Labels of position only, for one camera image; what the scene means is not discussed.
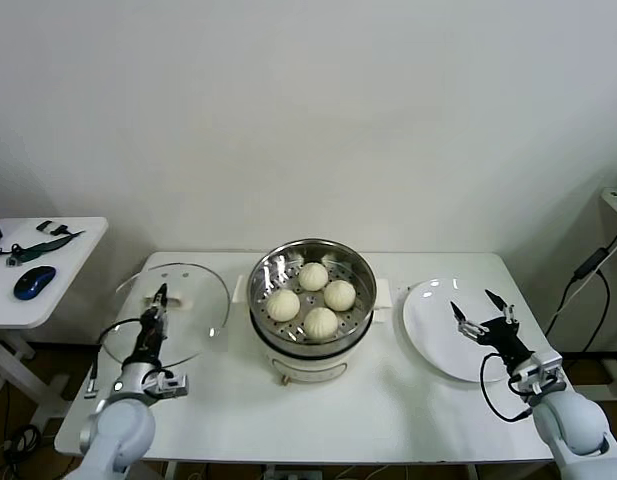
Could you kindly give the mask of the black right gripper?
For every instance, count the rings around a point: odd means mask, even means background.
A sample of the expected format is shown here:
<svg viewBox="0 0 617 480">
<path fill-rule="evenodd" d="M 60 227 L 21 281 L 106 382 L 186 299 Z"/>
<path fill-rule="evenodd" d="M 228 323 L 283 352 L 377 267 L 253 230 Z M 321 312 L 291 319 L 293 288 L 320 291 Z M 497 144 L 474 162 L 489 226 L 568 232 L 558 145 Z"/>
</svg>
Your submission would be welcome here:
<svg viewBox="0 0 617 480">
<path fill-rule="evenodd" d="M 485 293 L 504 317 L 478 325 L 469 321 L 462 310 L 454 302 L 450 302 L 458 331 L 471 340 L 480 337 L 480 344 L 493 347 L 502 357 L 507 369 L 516 369 L 532 356 L 532 351 L 518 337 L 519 324 L 514 315 L 514 306 L 488 289 Z"/>
</svg>

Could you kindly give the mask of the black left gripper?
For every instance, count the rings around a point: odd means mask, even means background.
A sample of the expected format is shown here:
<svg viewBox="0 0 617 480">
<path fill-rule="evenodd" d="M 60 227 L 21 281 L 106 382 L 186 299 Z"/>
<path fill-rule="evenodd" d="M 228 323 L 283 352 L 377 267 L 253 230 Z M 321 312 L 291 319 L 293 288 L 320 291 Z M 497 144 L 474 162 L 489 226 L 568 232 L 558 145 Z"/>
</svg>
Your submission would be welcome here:
<svg viewBox="0 0 617 480">
<path fill-rule="evenodd" d="M 160 351 L 166 339 L 163 311 L 168 305 L 168 286 L 163 283 L 156 292 L 153 301 L 140 318 L 141 330 L 137 336 L 133 351 L 133 363 L 146 363 L 160 368 Z"/>
</svg>

